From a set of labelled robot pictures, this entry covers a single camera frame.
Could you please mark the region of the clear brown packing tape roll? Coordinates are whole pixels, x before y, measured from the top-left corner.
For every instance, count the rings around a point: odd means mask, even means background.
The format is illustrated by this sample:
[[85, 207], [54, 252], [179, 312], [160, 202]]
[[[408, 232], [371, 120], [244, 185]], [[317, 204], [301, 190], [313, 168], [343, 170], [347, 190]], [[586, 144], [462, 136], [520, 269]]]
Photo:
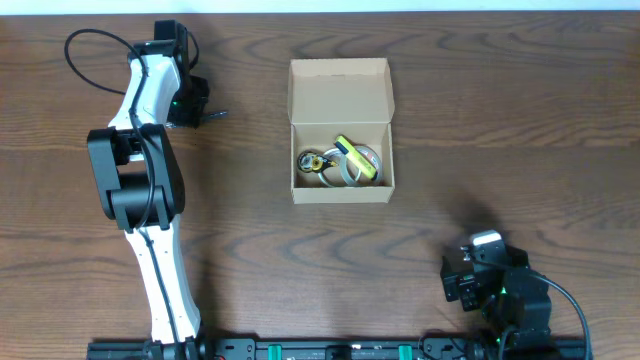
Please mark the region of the clear brown packing tape roll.
[[345, 155], [342, 155], [339, 167], [346, 185], [351, 187], [378, 186], [383, 178], [383, 164], [380, 157], [367, 146], [356, 146], [356, 150], [373, 165], [377, 171], [377, 177], [374, 180], [365, 178], [363, 181], [360, 181], [362, 172], [358, 171], [356, 175], [352, 175], [349, 170], [349, 160]]

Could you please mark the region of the black yellow correction tape dispenser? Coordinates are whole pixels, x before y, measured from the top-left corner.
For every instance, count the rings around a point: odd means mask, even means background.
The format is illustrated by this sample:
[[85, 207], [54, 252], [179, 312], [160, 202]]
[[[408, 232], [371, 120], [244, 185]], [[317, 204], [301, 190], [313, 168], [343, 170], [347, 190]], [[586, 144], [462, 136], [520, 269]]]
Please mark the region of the black yellow correction tape dispenser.
[[338, 156], [334, 153], [304, 151], [297, 157], [297, 168], [303, 173], [322, 173], [338, 166]]

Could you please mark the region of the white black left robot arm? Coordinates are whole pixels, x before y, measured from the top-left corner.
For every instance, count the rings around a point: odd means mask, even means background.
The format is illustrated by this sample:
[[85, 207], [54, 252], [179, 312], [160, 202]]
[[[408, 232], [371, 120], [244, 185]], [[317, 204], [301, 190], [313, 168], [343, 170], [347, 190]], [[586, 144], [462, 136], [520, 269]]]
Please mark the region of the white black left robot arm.
[[87, 136], [100, 203], [132, 247], [151, 312], [140, 345], [90, 345], [90, 359], [202, 359], [201, 317], [180, 250], [185, 185], [167, 131], [196, 128], [208, 102], [206, 79], [192, 75], [195, 39], [175, 20], [159, 20], [152, 40], [130, 47], [131, 79], [116, 116]]

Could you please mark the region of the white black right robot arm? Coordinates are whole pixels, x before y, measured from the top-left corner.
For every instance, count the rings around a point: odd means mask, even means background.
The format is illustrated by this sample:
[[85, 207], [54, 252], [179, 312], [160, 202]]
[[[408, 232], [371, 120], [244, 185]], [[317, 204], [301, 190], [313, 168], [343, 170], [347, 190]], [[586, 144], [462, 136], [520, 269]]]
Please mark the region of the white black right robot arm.
[[548, 286], [535, 276], [527, 252], [503, 243], [448, 252], [440, 270], [446, 300], [480, 311], [497, 337], [509, 331], [507, 351], [551, 345]]

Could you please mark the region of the black pen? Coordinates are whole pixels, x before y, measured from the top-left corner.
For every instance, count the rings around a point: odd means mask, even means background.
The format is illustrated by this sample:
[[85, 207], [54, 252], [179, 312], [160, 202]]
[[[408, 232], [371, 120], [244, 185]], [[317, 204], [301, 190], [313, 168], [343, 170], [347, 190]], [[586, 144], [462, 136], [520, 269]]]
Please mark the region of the black pen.
[[227, 111], [217, 111], [217, 112], [207, 113], [201, 117], [200, 121], [202, 123], [207, 123], [207, 122], [214, 121], [216, 119], [224, 118], [227, 115], [228, 115]]

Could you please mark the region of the yellow highlighter marker black cap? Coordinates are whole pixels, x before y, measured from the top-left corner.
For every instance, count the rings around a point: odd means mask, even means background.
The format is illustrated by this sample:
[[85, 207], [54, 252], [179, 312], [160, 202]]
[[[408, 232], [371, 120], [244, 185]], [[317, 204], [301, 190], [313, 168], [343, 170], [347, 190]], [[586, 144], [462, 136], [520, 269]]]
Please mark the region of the yellow highlighter marker black cap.
[[377, 179], [378, 170], [344, 136], [339, 135], [336, 138], [335, 145], [341, 151], [341, 153], [349, 161], [351, 161], [366, 177], [368, 177], [370, 180]]

